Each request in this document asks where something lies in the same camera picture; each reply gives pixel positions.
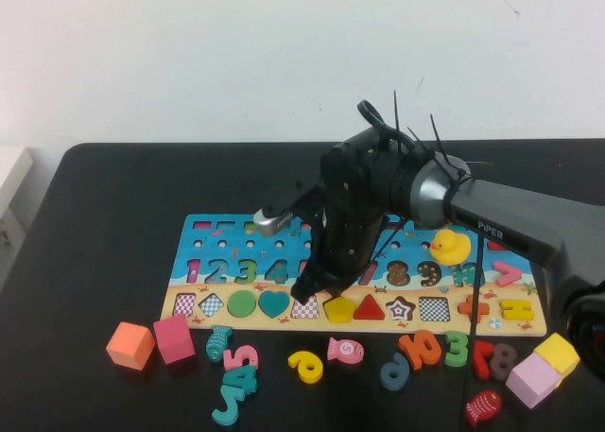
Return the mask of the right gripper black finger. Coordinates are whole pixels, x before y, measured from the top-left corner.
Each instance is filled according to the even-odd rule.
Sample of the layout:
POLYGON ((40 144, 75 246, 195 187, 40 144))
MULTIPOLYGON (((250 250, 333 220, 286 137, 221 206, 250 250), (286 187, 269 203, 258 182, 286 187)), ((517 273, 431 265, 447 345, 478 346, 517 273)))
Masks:
POLYGON ((307 304, 312 296, 324 289, 323 276, 323 270, 316 262, 307 261, 291 287, 291 296, 300 304, 307 304))
POLYGON ((333 297, 339 297, 354 283, 353 276, 328 275, 328 293, 333 297))

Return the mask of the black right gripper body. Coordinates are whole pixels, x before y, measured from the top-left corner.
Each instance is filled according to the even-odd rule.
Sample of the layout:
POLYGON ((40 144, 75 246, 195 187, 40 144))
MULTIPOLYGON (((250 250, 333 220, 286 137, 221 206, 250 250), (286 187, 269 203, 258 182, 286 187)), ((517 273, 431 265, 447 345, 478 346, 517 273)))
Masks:
POLYGON ((326 222, 318 262, 330 274, 363 271, 381 233, 385 202, 371 189, 383 154, 379 141, 377 130, 363 130, 321 156, 326 222))

